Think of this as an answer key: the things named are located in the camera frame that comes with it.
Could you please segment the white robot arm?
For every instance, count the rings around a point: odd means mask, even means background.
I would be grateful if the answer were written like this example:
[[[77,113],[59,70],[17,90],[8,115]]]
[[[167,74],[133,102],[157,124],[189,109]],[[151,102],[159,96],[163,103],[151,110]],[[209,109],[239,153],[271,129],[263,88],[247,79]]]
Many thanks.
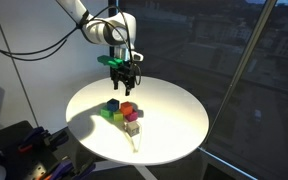
[[[56,0],[57,3],[76,23],[87,41],[97,45],[107,45],[114,48],[114,55],[102,55],[97,61],[110,67],[110,77],[114,89],[117,90],[119,83],[125,86],[125,95],[138,84],[136,73],[140,72],[136,61],[142,61],[144,56],[135,51],[136,18],[121,11],[117,6],[114,8],[118,13],[108,18],[98,18],[91,15],[80,0]]]

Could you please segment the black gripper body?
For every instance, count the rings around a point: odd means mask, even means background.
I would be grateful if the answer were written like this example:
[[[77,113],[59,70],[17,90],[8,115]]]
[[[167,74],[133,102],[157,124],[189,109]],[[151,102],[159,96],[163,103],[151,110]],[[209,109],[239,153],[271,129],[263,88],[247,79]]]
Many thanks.
[[[133,65],[121,65],[119,68],[110,68],[112,81],[121,81],[125,86],[134,86],[136,82],[135,67]]]

